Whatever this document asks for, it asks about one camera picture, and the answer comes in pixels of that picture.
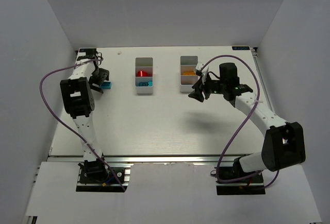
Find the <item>red round lego piece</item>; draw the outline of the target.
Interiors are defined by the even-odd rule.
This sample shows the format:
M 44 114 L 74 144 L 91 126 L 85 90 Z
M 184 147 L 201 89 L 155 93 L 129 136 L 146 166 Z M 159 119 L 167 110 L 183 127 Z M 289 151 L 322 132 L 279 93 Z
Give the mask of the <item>red round lego piece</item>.
M 146 71 L 137 71 L 137 74 L 136 74 L 137 77 L 149 77 L 149 73 L 146 72 Z

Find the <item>teal printed lego piece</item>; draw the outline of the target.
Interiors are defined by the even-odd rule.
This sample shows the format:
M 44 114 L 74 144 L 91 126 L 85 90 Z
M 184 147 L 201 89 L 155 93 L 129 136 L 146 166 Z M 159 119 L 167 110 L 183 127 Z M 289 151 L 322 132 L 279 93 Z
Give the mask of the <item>teal printed lego piece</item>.
M 149 86 L 149 81 L 148 81 L 148 82 L 140 82 L 140 83 L 138 83 L 138 87 L 151 87 L 151 86 Z

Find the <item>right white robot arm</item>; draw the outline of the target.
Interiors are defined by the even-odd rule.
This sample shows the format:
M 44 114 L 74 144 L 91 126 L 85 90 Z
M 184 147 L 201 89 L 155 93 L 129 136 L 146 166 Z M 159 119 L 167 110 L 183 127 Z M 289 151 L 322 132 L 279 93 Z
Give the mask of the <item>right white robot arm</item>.
M 262 149 L 235 159 L 236 174 L 255 171 L 277 171 L 306 160 L 303 127 L 298 122 L 289 123 L 257 100 L 257 94 L 246 84 L 241 84 L 234 63 L 222 63 L 220 76 L 213 80 L 208 68 L 198 64 L 199 76 L 188 96 L 203 102 L 211 94 L 223 95 L 234 108 L 241 111 L 258 128 L 264 137 Z

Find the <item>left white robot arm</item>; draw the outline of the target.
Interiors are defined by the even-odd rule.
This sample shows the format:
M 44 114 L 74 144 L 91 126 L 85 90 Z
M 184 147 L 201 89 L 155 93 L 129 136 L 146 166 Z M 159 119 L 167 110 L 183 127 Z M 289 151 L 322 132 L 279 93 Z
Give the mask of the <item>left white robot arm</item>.
M 109 80 L 109 70 L 100 67 L 102 59 L 102 54 L 95 48 L 79 49 L 73 73 L 60 82 L 64 109 L 82 136 L 80 140 L 85 163 L 95 162 L 103 155 L 92 117 L 95 109 L 92 92 L 102 94 L 101 85 Z

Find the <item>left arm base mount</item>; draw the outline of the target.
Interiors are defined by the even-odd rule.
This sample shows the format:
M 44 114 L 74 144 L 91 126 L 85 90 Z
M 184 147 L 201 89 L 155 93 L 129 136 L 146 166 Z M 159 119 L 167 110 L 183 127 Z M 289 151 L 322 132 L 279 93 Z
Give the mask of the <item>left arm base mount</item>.
M 76 192 L 123 193 L 127 189 L 128 168 L 115 166 L 110 170 L 99 159 L 78 166 Z

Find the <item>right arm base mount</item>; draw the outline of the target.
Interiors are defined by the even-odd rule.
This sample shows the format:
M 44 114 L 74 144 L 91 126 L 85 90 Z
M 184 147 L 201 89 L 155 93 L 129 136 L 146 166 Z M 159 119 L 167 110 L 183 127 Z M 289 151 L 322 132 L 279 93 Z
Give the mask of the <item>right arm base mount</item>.
M 210 176 L 216 178 L 216 190 L 218 196 L 243 196 L 243 195 L 265 195 L 262 173 L 251 177 L 253 172 L 245 173 L 236 158 L 231 166 L 221 165 L 217 179 L 217 168 L 210 172 Z

